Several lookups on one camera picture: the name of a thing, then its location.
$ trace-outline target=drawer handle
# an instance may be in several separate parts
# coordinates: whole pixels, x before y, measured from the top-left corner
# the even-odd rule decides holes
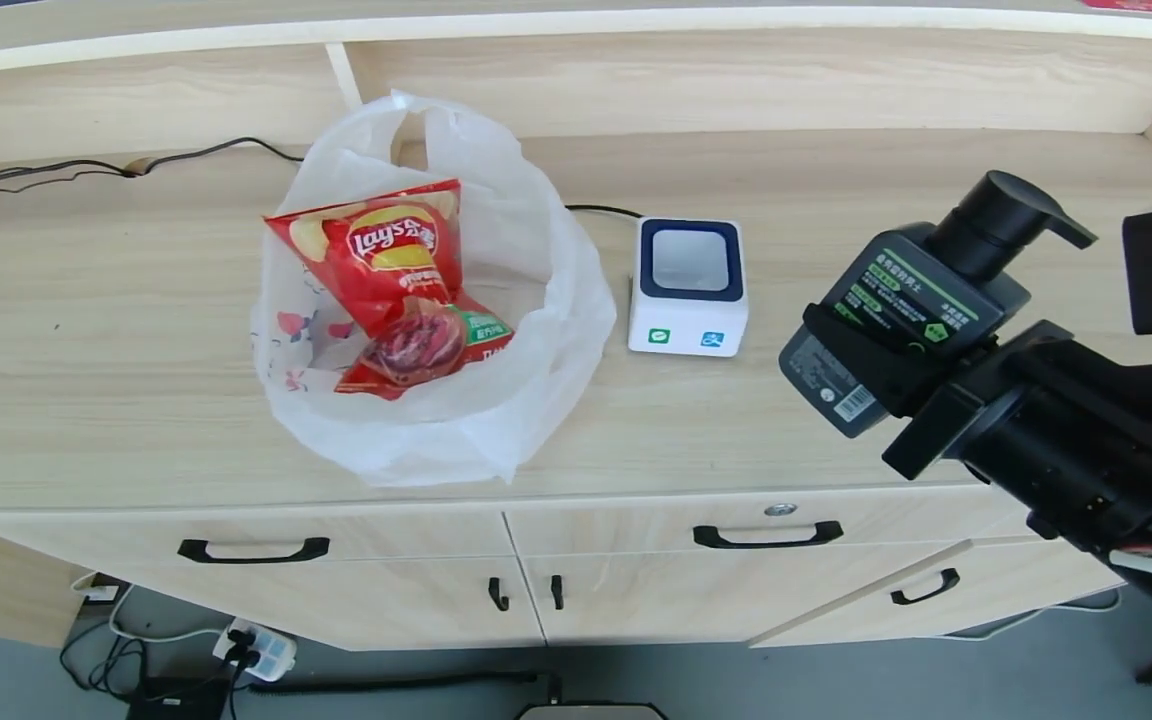
[[[892,601],[895,602],[896,605],[914,605],[915,602],[932,600],[932,598],[937,597],[938,594],[945,594],[947,592],[950,592],[952,589],[954,589],[958,584],[960,579],[963,578],[958,577],[958,571],[955,570],[954,568],[948,568],[941,570],[941,586],[934,589],[934,591],[929,592],[923,597],[915,597],[914,600],[910,600],[910,598],[905,597],[904,592],[896,591],[892,593]]]
[[[554,611],[561,611],[567,606],[567,602],[563,602],[562,575],[554,575],[553,578],[550,578],[550,594],[554,596]]]
[[[835,541],[842,537],[842,524],[836,520],[824,520],[817,523],[817,535],[804,541],[728,541],[718,533],[713,525],[696,525],[691,529],[691,539],[702,547],[714,550],[763,550],[772,547],[812,547],[814,544]]]
[[[492,598],[498,611],[507,612],[509,609],[509,596],[500,594],[500,578],[488,579],[488,597]]]
[[[301,550],[283,558],[213,558],[207,553],[207,541],[200,539],[183,539],[180,541],[177,555],[202,564],[279,564],[279,562],[306,562],[317,560],[328,553],[332,541],[328,538],[305,538]]]

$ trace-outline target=wooden shelf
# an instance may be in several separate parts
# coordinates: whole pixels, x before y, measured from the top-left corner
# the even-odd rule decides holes
[[[617,327],[513,486],[370,488],[270,418],[251,369],[260,214],[288,162],[233,150],[0,194],[0,511],[900,483],[879,461],[897,423],[844,441],[774,359],[873,234],[940,219],[995,167],[1102,234],[1021,256],[1034,302],[1015,325],[1048,316],[1152,361],[1152,340],[1127,342],[1117,242],[1152,205],[1152,15],[1079,0],[18,5],[0,9],[0,167],[238,136],[304,147],[391,88],[500,120],[568,200],[740,220],[741,355],[636,356]],[[419,134],[404,138],[419,161]],[[582,222],[623,313],[630,228]]]
[[[571,418],[511,486],[370,488],[297,446],[252,372],[260,214],[291,165],[234,150],[134,181],[38,187],[0,195],[0,511],[902,483],[879,460],[900,423],[846,441],[778,373],[776,353],[873,234],[940,219],[993,167],[1032,179],[1102,236],[1084,252],[1044,237],[1011,265],[1034,301],[1010,332],[1046,316],[1116,359],[1152,361],[1152,340],[1129,341],[1117,234],[1123,215],[1152,209],[1152,143],[1139,136],[667,132],[536,138],[525,151],[564,200],[744,225],[741,355],[627,351],[630,225],[582,217],[622,318]],[[941,467],[927,482],[969,479]]]
[[[70,0],[0,9],[0,70],[325,41],[839,26],[1152,38],[1152,14],[1078,0]]]

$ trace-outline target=product label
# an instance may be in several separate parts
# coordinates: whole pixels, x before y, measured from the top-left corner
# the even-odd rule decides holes
[[[433,266],[438,247],[434,218],[415,205],[371,211],[353,220],[349,251],[372,270]]]
[[[452,309],[461,313],[462,318],[465,318],[465,325],[470,328],[470,334],[468,334],[467,344],[476,346],[479,342],[488,342],[494,340],[494,338],[503,338],[511,333],[509,325],[500,321],[494,314],[488,313],[472,313],[472,311],[461,310],[460,306],[452,305]]]
[[[1102,10],[1126,10],[1129,13],[1152,13],[1152,0],[1083,0],[1087,8]]]
[[[955,334],[980,320],[970,306],[890,249],[878,251],[835,310],[852,323],[864,318],[910,338],[909,344],[923,351],[947,346]]]
[[[859,435],[887,415],[872,393],[806,328],[794,333],[780,363],[788,381],[847,437]]]

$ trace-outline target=plastic bag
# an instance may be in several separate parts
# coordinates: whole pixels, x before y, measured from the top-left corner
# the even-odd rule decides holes
[[[408,113],[425,120],[429,172],[389,161]],[[308,151],[276,214],[452,177],[462,183],[465,288],[516,334],[490,359],[394,401],[333,392],[366,339],[265,232],[251,334],[270,410],[374,486],[511,479],[576,406],[616,321],[584,228],[508,129],[465,106],[396,92],[354,111]]]

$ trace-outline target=cabinet door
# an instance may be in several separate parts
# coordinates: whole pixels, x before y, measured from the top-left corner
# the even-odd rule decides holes
[[[0,638],[63,646],[83,600],[69,585],[82,574],[0,538]]]
[[[1123,582],[1066,541],[973,541],[932,556],[756,639],[756,647],[956,632]]]
[[[515,558],[132,564],[101,571],[343,650],[543,643]]]
[[[550,643],[744,642],[942,547],[568,555],[524,567]]]
[[[88,568],[101,564],[191,564],[180,544],[206,543],[213,558],[291,555],[306,538],[324,538],[323,560],[492,558],[513,555],[500,511],[371,510],[358,514],[244,514],[222,520],[174,516],[132,520],[0,521],[0,536]]]
[[[975,483],[961,487],[896,486],[659,497],[652,500],[563,502],[510,510],[518,555],[598,555],[604,552],[698,550],[696,529],[728,541],[791,541],[838,529],[833,544],[961,541],[978,537],[1010,510],[1005,493]]]

